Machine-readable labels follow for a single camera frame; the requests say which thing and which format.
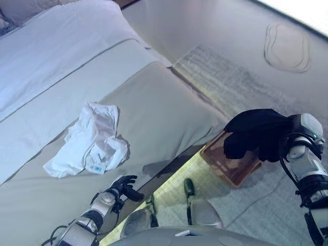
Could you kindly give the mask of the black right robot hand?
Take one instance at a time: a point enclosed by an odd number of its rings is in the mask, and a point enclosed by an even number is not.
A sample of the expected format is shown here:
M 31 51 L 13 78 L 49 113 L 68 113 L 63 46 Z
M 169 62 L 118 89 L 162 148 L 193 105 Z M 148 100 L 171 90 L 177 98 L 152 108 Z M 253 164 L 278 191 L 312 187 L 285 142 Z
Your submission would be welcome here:
M 290 122 L 287 133 L 302 133 L 301 114 L 290 115 L 287 119 Z

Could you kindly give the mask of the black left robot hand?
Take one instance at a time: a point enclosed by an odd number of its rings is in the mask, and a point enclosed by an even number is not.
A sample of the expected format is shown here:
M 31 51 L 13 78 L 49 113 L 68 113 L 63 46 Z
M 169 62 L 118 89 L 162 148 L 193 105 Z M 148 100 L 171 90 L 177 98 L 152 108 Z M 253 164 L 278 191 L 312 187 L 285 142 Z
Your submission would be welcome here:
M 113 191 L 116 197 L 125 195 L 129 200 L 140 202 L 144 199 L 144 194 L 139 193 L 133 189 L 133 185 L 135 184 L 136 180 L 136 175 L 122 176 L 113 182 L 109 190 Z

